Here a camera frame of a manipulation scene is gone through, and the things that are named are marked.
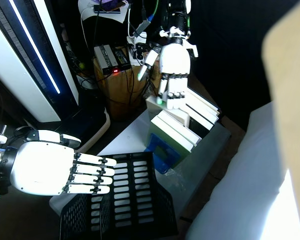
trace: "light bar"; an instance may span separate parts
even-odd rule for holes
[[[55,80],[53,79],[53,77],[52,77],[52,75],[51,75],[51,73],[50,73],[50,71],[49,71],[49,69],[48,69],[48,67],[47,67],[47,65],[46,65],[46,63],[45,63],[45,61],[44,61],[44,59],[42,58],[42,56],[41,56],[41,54],[40,54],[40,52],[39,52],[39,50],[38,50],[38,48],[37,48],[37,46],[36,46],[34,40],[32,39],[32,37],[31,37],[31,35],[30,35],[29,31],[28,31],[28,28],[27,28],[27,26],[26,26],[24,20],[22,19],[22,17],[21,17],[21,15],[20,15],[20,13],[19,13],[19,10],[18,10],[18,8],[17,8],[17,6],[16,6],[14,0],[9,0],[9,2],[10,2],[10,4],[11,4],[11,6],[12,6],[12,8],[13,8],[13,11],[14,11],[16,17],[18,18],[18,20],[19,20],[19,22],[20,22],[20,24],[21,24],[21,26],[22,26],[22,28],[23,28],[23,30],[24,30],[24,32],[25,32],[27,38],[29,39],[29,41],[30,41],[30,43],[31,43],[31,45],[32,45],[32,47],[33,47],[33,50],[35,51],[36,55],[38,56],[38,58],[39,58],[39,60],[40,60],[40,62],[41,62],[41,64],[42,64],[42,66],[43,66],[43,68],[44,68],[46,74],[48,75],[48,77],[49,77],[49,79],[50,79],[52,85],[54,86],[56,92],[57,92],[58,94],[60,94],[60,90],[59,90],[59,88],[58,88],[58,86],[57,86]]]

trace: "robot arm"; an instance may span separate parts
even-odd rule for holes
[[[7,141],[4,130],[0,144]],[[0,152],[0,179],[8,177],[18,190],[45,196],[110,191],[116,160],[75,153],[73,148],[81,141],[54,131],[33,130],[26,140],[19,149],[7,147]]]
[[[157,103],[166,102],[168,109],[178,109],[185,103],[191,65],[188,50],[193,51],[195,58],[198,57],[197,47],[188,42],[191,35],[188,15],[190,10],[191,0],[168,1],[167,19],[170,26],[168,26],[168,31],[161,30],[160,36],[166,37],[169,44],[163,47],[156,45],[147,55],[138,74],[138,80],[141,81],[146,71],[153,66],[160,55],[159,71],[162,78]]]

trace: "white table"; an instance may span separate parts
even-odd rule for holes
[[[98,155],[143,152],[146,149],[149,125],[150,119],[146,110]],[[173,171],[163,175],[155,171],[157,181],[172,195],[177,219],[181,216],[183,209],[205,178],[229,137],[230,132],[217,123],[192,153]],[[50,206],[60,215],[63,206],[73,197],[72,194],[54,196],[50,200]]]

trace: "white sheet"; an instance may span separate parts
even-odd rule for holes
[[[186,239],[300,240],[300,222],[289,174],[283,184],[286,172],[269,103],[251,113],[238,153],[214,188],[210,201],[194,220]]]

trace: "black crate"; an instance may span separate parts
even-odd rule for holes
[[[156,239],[176,235],[173,200],[158,182],[151,152],[117,160],[110,193],[78,194],[61,212],[60,239]]]

